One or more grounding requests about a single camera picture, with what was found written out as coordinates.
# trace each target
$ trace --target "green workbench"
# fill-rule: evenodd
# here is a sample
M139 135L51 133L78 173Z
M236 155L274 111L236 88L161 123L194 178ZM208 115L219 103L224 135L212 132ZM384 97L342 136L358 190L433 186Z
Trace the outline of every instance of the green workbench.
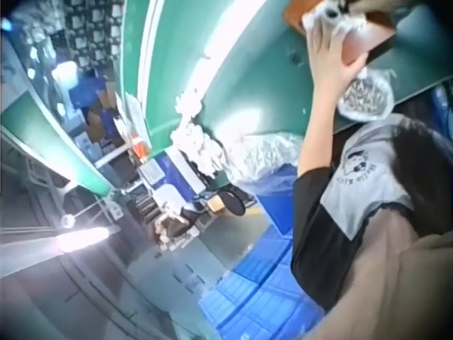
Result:
M222 11L231 0L166 0L154 41L144 114L154 152L169 146L179 115L175 97L184 91ZM137 95L140 47L146 35L147 0L128 1L122 50L122 90ZM229 53L211 83L199 123L220 139L228 129L303 135L313 85L304 38L282 19L287 1L267 0ZM392 69L397 102L453 74L453 42L429 9L419 7L398 25L389 49L371 67ZM300 58L293 62L294 55ZM352 123L342 118L336 130Z
M399 23L397 36L386 44L385 50L369 66L394 72L392 86L396 103L453 75L453 40L445 35L426 8L417 8ZM292 63L287 51L299 53L303 65ZM304 39L288 29L244 72L222 101L216 98L216 92L222 92L222 84L212 85L200 122L218 135L217 128L235 112L257 108L261 119L257 125L253 124L250 132L287 131L304 135L312 91ZM237 123L241 124L244 118L238 117ZM352 124L338 117L336 131Z

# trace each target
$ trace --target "stacked blue crates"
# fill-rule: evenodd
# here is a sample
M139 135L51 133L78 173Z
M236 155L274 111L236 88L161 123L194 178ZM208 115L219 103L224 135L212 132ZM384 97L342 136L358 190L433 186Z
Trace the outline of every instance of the stacked blue crates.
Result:
M294 279L292 240L271 226L246 257L200 301L226 340L293 340L323 317Z

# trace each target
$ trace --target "dark hair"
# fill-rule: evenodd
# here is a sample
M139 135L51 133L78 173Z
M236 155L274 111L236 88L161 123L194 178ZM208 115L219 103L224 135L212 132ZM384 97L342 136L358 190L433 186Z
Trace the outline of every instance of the dark hair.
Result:
M162 222L162 227L167 231L167 237L177 239L183 236L190 228L190 224L182 223L175 218L166 218Z
M452 166L424 124L398 127L392 171L411 197L411 224L419 237L452 229Z

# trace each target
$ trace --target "gray t-shirt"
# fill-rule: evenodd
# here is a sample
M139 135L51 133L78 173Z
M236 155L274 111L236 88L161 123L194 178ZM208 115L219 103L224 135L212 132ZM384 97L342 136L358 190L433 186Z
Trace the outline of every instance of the gray t-shirt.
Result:
M392 114L368 123L345 144L340 166L321 197L321 204L349 240L367 216L385 203L411 209L411 199L391 170L394 151L391 137L397 125L410 120Z

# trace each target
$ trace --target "blue container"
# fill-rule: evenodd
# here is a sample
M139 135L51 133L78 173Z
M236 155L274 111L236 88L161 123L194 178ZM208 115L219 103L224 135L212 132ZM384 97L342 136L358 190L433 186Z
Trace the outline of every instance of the blue container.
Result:
M272 334L263 329L243 313L236 314L221 329L218 329L224 340L271 340Z
M307 298L285 322L274 339L296 339L298 335L310 332L323 318L323 310Z
M256 200L281 235L287 235L292 231L294 219L292 193L256 196Z
M256 283L236 273L230 273L216 287L216 290L235 306L245 302L257 289L258 285Z
M217 327L236 310L236 306L217 290L211 290L202 297L198 305L213 327Z
M306 296L292 275L291 269L285 264L277 265L264 282L263 289L289 296L295 300L303 300Z
M260 239L233 272L260 285L291 246L288 239Z
M291 260L292 260L292 245L288 249L286 254L282 257L280 263L289 267L291 265Z
M258 290L241 312L270 334L275 334L291 317L300 301L264 289Z

